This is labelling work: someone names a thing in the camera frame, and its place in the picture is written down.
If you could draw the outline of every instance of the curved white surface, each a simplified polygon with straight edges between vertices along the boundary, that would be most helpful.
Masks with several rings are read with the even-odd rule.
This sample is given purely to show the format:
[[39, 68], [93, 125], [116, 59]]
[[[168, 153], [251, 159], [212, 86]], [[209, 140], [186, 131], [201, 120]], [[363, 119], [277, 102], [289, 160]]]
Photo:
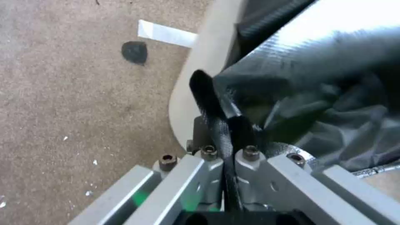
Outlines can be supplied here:
[[193, 120], [200, 115], [189, 88], [192, 73], [202, 69], [210, 76], [225, 66], [236, 38], [235, 23], [242, 15], [245, 0], [216, 0], [207, 10], [198, 38], [184, 64], [172, 91], [169, 118], [179, 144], [193, 136]]

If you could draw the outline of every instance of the white paper strip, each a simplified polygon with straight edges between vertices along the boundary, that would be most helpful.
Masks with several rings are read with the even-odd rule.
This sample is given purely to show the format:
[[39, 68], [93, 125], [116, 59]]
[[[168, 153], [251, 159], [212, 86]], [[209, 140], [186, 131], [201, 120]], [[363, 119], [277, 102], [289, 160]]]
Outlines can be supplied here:
[[197, 34], [139, 20], [138, 36], [191, 48]]

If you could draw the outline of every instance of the beige carpet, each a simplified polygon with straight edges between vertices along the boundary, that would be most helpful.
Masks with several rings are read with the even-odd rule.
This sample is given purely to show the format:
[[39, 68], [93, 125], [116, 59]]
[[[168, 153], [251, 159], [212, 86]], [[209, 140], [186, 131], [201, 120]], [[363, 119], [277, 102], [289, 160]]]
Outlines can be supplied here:
[[[134, 165], [183, 154], [168, 100], [188, 49], [137, 23], [196, 32], [209, 0], [98, 1], [0, 0], [0, 224], [65, 224]], [[130, 40], [145, 66], [121, 56]]]

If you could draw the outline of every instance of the gray cloth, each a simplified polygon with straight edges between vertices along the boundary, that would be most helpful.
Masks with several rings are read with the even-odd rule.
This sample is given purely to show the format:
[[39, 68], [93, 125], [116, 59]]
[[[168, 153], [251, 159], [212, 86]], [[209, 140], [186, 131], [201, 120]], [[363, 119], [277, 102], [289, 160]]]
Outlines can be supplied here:
[[396, 8], [391, 0], [313, 3], [214, 77], [224, 116], [248, 118], [258, 145], [294, 144], [324, 166], [356, 171], [397, 160]]

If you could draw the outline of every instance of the hex socket screw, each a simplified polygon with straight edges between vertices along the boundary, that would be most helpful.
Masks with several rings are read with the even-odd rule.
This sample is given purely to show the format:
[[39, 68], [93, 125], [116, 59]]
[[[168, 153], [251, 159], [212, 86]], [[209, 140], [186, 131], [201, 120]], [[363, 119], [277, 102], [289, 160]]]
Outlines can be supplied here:
[[158, 164], [160, 169], [164, 172], [171, 171], [177, 164], [177, 158], [175, 155], [162, 155], [161, 158], [158, 160]]
[[300, 166], [301, 168], [304, 167], [306, 164], [306, 160], [304, 159], [303, 156], [297, 153], [289, 153], [286, 155], [290, 160], [292, 160], [296, 165]]
[[260, 151], [253, 145], [248, 145], [243, 149], [243, 158], [248, 161], [256, 161], [260, 158]]
[[212, 145], [204, 146], [200, 149], [201, 157], [206, 161], [213, 161], [217, 159], [217, 150]]

